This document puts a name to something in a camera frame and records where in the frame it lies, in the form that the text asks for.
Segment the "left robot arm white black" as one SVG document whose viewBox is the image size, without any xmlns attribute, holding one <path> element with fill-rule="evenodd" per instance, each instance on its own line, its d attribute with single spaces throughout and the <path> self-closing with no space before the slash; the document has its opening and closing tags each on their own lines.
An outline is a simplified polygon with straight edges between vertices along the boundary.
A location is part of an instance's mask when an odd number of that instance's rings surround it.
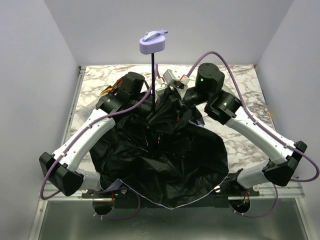
<svg viewBox="0 0 320 240">
<path fill-rule="evenodd" d="M 79 190 L 101 189 L 100 174 L 80 172 L 81 161 L 103 135 L 114 129 L 116 117 L 132 113 L 147 99 L 155 108 L 155 82 L 153 77 L 151 84 L 147 84 L 142 75 L 128 72 L 102 92 L 88 119 L 67 142 L 53 153 L 43 152 L 40 155 L 39 163 L 44 176 L 40 189 L 42 200 L 49 200 L 57 194 L 69 197 Z"/>
</svg>

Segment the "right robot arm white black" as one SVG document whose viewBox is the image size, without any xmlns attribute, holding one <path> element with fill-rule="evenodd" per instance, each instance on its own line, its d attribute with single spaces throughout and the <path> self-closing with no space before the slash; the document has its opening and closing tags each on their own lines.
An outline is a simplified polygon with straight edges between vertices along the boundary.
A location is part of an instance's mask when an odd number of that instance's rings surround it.
<svg viewBox="0 0 320 240">
<path fill-rule="evenodd" d="M 215 64 L 203 63 L 198 67 L 193 88 L 188 87 L 188 75 L 176 77 L 170 69 L 164 72 L 163 79 L 186 104 L 206 103 L 204 111 L 210 118 L 237 131 L 268 156 L 259 165 L 239 170 L 239 185 L 249 189 L 270 182 L 285 187 L 292 181 L 307 145 L 285 138 L 260 121 L 240 96 L 224 84 L 225 74 Z"/>
</svg>

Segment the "lilac umbrella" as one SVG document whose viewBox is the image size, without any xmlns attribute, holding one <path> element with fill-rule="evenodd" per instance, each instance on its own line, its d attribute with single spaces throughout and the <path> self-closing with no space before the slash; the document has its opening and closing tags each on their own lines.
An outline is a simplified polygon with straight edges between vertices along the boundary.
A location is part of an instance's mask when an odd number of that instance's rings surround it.
<svg viewBox="0 0 320 240">
<path fill-rule="evenodd" d="M 168 87 L 156 100 L 116 117 L 114 129 L 89 151 L 102 190 L 127 187 L 168 209 L 196 201 L 228 175 L 220 136 L 204 127 L 199 103 L 168 109 Z"/>
</svg>

